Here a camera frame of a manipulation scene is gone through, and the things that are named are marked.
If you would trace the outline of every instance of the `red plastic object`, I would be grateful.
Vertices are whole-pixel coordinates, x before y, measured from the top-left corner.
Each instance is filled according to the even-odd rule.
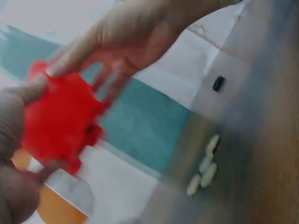
[[[46,74],[47,63],[34,62],[28,80]],[[86,145],[102,137],[97,117],[106,105],[94,97],[90,85],[77,73],[49,81],[45,95],[25,110],[22,146],[41,164],[61,158],[64,170],[75,175],[81,166],[79,155]]]

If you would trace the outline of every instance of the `capsule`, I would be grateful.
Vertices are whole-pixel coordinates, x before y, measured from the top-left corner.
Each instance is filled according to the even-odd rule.
[[[219,139],[220,139],[220,137],[219,137],[219,135],[214,135],[211,139],[210,139],[210,141],[209,141],[209,143],[207,144],[207,146],[206,146],[206,154],[213,154],[213,152],[214,152],[214,149],[216,148],[216,146],[218,145],[218,143],[219,143]]]
[[[187,195],[189,197],[192,197],[197,192],[197,189],[200,185],[201,177],[199,174],[194,175],[194,177],[191,179],[188,187],[187,187]]]
[[[213,158],[214,158],[214,155],[212,153],[206,154],[206,156],[203,158],[203,160],[201,161],[201,163],[199,165],[200,173],[203,174],[209,168],[209,166],[213,162]]]
[[[215,177],[216,171],[217,171],[217,165],[216,165],[216,163],[213,162],[208,167],[208,169],[206,170],[206,172],[203,174],[203,176],[201,178],[200,185],[202,188],[206,188],[212,183],[212,181]]]
[[[213,90],[218,92],[220,90],[220,88],[222,87],[223,83],[224,83],[225,78],[222,76],[218,76],[214,85],[213,85]]]

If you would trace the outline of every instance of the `teal stripe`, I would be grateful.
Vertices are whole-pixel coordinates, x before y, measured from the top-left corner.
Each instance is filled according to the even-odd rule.
[[[22,80],[33,60],[46,58],[58,45],[9,28],[0,39],[0,66]],[[99,66],[85,72],[90,80]],[[101,121],[106,141],[115,148],[163,172],[189,111],[159,91],[133,79]]]

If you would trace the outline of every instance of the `hand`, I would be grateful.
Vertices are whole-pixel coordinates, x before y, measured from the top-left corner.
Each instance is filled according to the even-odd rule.
[[[115,73],[104,98],[110,105],[128,80],[162,57],[189,24],[219,7],[218,0],[126,0],[56,53],[47,72],[58,77],[102,62],[105,67],[92,87],[96,91]]]
[[[19,224],[28,219],[39,203],[44,181],[60,167],[52,162],[38,173],[17,170],[11,158],[24,131],[24,109],[42,94],[46,78],[21,87],[0,91],[0,224]]]

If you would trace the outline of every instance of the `black object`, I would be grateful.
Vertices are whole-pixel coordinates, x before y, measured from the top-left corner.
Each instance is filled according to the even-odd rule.
[[[216,92],[218,92],[220,90],[220,88],[222,87],[223,83],[224,83],[225,78],[222,76],[218,76],[218,78],[216,79],[214,85],[213,85],[213,90],[215,90]]]

